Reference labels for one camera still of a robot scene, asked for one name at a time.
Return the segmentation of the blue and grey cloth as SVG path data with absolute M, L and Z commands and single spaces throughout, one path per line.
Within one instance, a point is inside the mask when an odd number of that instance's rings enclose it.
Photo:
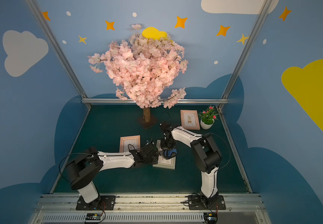
M 177 156 L 177 149 L 161 150 L 160 155 L 163 159 L 169 160 Z

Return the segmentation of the green picture frame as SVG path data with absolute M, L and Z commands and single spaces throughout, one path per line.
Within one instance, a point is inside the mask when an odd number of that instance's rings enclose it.
M 153 167 L 175 170 L 176 157 L 173 157 L 171 159 L 165 159 L 162 156 L 162 149 L 160 147 L 160 143 L 161 143 L 161 141 L 157 140 L 156 146 L 158 148 L 158 161 L 157 161 L 157 164 L 153 164 Z

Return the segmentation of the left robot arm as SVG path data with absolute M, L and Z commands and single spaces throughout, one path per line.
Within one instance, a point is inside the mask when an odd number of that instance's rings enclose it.
M 140 149 L 130 149 L 124 153 L 105 153 L 90 147 L 78 154 L 65 167 L 66 180 L 72 190 L 77 190 L 83 203 L 94 210 L 101 203 L 101 196 L 93 179 L 101 171 L 119 168 L 138 168 L 154 165 L 158 161 L 158 150 L 153 143 Z

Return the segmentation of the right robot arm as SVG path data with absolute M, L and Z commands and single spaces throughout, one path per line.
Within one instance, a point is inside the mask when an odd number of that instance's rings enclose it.
M 201 200 L 206 205 L 214 203 L 219 194 L 217 173 L 223 157 L 213 137 L 210 134 L 191 132 L 181 126 L 173 127 L 165 122 L 160 124 L 160 129 L 164 135 L 164 139 L 160 142 L 161 156 L 166 160 L 176 157 L 178 142 L 189 146 L 202 175 Z

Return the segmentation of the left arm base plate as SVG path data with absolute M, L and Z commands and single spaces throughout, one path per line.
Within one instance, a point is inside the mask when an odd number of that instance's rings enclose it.
M 82 196 L 77 201 L 77 211 L 112 211 L 116 196 L 100 195 L 97 199 L 87 203 Z

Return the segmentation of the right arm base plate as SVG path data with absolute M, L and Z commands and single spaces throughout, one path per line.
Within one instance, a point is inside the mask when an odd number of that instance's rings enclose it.
M 187 196 L 187 200 L 183 204 L 190 210 L 226 210 L 226 202 L 222 195 L 206 199 L 204 196 L 191 194 Z

